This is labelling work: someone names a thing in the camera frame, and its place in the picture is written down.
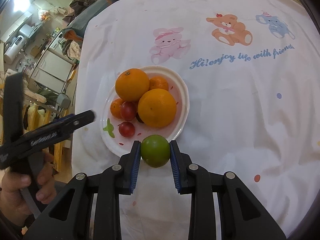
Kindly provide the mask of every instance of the cartoon animal print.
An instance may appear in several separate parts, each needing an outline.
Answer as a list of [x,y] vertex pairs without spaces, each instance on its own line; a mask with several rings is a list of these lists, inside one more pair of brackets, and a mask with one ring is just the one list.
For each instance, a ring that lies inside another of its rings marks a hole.
[[289,34],[291,39],[294,40],[296,38],[293,33],[289,31],[286,23],[281,22],[277,16],[271,16],[267,12],[263,12],[261,15],[256,15],[256,20],[261,24],[269,24],[269,30],[279,39],[282,39],[286,33]]
[[245,25],[238,22],[238,17],[233,14],[217,14],[216,18],[207,18],[207,22],[216,25],[218,28],[213,30],[212,36],[218,41],[234,46],[240,43],[249,46],[252,42],[251,32],[245,29]]
[[153,35],[156,37],[155,46],[151,48],[151,61],[153,64],[161,64],[169,58],[181,59],[190,49],[190,40],[181,40],[182,27],[173,29],[156,29]]

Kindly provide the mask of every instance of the white tablecloth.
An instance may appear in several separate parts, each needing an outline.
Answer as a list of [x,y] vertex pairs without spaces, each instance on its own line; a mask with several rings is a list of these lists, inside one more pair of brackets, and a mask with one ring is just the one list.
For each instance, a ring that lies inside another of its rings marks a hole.
[[[97,120],[74,133],[74,174],[118,162],[99,129],[107,94],[119,73],[161,61],[189,89],[180,150],[208,171],[235,172],[289,235],[320,188],[318,48],[292,0],[116,2],[85,33],[76,113],[93,109]],[[188,238],[190,196],[177,194],[169,163],[142,162],[120,206],[124,240]]]

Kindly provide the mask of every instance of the brown teddy bear print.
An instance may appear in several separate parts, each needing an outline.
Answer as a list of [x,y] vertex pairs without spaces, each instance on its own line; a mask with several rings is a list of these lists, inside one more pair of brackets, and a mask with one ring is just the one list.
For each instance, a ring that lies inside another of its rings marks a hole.
[[218,28],[212,32],[212,36],[218,41],[233,46],[240,43],[248,46],[252,42],[251,32],[245,29],[245,25],[237,22],[238,17],[233,14],[217,14],[216,18],[207,18],[207,22],[213,23]]

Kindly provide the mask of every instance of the plate of fruit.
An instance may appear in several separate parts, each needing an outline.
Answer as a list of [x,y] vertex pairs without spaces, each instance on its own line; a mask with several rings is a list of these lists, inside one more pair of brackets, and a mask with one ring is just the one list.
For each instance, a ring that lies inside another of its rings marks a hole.
[[175,140],[190,109],[188,88],[173,70],[162,66],[132,68],[120,74],[101,116],[101,137],[121,157],[135,140],[161,135]]

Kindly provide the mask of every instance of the human hand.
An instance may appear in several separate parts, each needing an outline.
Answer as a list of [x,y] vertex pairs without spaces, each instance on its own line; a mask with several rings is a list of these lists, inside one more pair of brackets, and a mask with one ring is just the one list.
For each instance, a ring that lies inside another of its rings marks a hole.
[[[53,161],[53,156],[49,153],[45,153],[44,156],[46,163],[37,176],[41,189],[37,192],[36,198],[42,204],[49,204],[57,193],[52,177],[52,165],[49,163]],[[7,171],[2,179],[0,210],[8,220],[18,226],[24,226],[26,218],[32,214],[19,191],[30,184],[30,176],[10,171]]]

